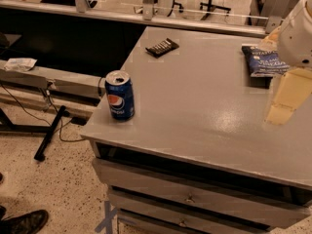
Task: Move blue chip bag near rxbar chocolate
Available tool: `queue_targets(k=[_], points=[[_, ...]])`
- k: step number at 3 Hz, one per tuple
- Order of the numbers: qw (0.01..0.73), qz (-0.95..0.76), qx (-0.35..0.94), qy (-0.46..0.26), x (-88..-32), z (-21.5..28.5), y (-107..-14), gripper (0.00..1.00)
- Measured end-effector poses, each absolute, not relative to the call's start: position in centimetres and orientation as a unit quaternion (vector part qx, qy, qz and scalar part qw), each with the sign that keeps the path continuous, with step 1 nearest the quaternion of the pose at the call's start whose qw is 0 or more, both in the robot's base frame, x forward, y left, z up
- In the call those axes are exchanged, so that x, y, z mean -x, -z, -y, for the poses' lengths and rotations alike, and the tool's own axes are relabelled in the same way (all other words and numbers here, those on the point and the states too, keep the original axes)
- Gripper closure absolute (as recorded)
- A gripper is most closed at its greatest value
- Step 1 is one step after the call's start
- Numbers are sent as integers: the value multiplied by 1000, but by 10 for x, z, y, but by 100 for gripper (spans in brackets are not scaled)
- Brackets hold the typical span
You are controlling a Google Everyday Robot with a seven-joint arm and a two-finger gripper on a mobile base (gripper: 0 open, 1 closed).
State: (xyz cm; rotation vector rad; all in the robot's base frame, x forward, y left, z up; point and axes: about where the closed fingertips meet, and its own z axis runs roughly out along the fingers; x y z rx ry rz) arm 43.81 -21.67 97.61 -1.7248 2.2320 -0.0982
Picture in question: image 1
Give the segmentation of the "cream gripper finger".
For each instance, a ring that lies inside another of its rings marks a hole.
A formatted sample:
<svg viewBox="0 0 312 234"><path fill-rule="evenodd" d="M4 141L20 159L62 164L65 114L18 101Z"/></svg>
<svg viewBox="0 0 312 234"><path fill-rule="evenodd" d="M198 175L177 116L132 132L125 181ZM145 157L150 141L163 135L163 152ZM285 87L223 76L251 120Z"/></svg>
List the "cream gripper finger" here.
<svg viewBox="0 0 312 234"><path fill-rule="evenodd" d="M311 94L312 70L292 68L281 76L265 121L273 125L286 124Z"/></svg>
<svg viewBox="0 0 312 234"><path fill-rule="evenodd" d="M263 51L276 51L280 29L280 26L276 27L272 32L270 32L264 39L260 41L258 47Z"/></svg>

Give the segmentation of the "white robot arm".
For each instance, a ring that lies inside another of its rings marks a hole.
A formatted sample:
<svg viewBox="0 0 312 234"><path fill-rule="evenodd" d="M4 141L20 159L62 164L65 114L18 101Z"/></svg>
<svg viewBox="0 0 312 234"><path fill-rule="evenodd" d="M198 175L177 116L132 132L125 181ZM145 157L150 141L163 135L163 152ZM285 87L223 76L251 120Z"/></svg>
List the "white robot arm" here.
<svg viewBox="0 0 312 234"><path fill-rule="evenodd" d="M312 0L299 0L281 26L258 47L276 51L290 69L273 79L273 95L265 121L284 125L312 94Z"/></svg>

